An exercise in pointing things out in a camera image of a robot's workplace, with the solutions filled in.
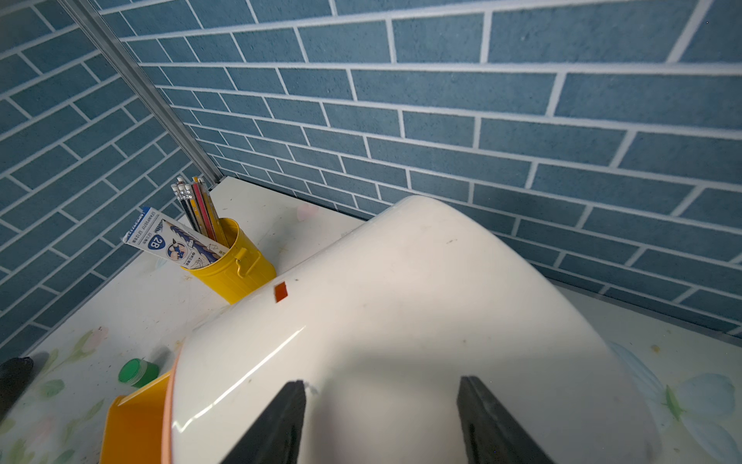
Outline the white round drawer cabinet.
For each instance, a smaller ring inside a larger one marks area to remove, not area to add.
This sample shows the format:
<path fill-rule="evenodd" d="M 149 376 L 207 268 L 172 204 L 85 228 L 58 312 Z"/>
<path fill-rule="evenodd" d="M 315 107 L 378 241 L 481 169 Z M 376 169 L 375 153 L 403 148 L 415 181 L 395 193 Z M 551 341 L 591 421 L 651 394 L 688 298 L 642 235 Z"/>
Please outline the white round drawer cabinet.
<path fill-rule="evenodd" d="M 650 463 L 626 368 L 503 241 L 411 196 L 196 329 L 176 363 L 170 458 L 218 463 L 285 385 L 303 463 L 464 463 L 464 377 L 556 463 Z"/>

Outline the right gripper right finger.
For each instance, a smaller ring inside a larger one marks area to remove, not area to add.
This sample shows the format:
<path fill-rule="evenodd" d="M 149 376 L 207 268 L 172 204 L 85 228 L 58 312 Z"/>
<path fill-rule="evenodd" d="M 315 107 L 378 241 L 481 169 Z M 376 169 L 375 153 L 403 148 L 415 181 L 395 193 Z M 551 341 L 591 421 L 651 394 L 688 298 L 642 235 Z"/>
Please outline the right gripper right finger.
<path fill-rule="evenodd" d="M 461 378 L 456 404 L 469 463 L 553 463 L 478 377 Z"/>

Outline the pink orange top drawer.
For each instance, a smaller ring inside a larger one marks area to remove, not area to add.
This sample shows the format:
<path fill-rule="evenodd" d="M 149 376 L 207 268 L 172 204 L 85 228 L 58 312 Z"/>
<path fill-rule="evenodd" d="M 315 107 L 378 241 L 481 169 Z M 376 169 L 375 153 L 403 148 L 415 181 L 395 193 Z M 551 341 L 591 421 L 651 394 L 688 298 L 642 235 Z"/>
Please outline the pink orange top drawer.
<path fill-rule="evenodd" d="M 173 423 L 173 396 L 176 380 L 177 366 L 180 361 L 182 350 L 179 350 L 173 367 L 168 372 L 168 381 L 165 390 L 162 418 L 162 445 L 160 446 L 160 463 L 171 464 L 172 458 L 172 423 Z"/>

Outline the yellow drawer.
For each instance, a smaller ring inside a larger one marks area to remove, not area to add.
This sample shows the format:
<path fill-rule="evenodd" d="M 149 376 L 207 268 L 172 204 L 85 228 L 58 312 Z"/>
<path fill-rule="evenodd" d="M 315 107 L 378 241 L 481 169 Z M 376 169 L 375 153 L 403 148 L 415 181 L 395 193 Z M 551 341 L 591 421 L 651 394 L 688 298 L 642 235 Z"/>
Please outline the yellow drawer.
<path fill-rule="evenodd" d="M 168 372 L 113 402 L 107 413 L 100 463 L 160 463 Z"/>

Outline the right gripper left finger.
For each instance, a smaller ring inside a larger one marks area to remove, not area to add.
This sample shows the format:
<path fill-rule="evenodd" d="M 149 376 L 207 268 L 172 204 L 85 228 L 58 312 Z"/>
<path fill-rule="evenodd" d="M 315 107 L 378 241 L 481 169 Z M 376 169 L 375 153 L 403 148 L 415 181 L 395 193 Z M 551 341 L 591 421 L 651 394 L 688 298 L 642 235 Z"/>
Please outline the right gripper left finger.
<path fill-rule="evenodd" d="M 305 408 L 303 381 L 287 382 L 222 463 L 297 463 Z"/>

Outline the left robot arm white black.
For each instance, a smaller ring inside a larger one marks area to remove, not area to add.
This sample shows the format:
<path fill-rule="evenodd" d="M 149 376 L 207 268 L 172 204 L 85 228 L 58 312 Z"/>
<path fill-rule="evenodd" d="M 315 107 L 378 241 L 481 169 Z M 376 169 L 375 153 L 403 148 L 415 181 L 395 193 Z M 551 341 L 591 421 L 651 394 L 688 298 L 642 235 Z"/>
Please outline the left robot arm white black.
<path fill-rule="evenodd" d="M 13 358 L 1 365 L 0 415 L 9 414 L 15 403 L 33 380 L 34 361 L 32 358 Z"/>

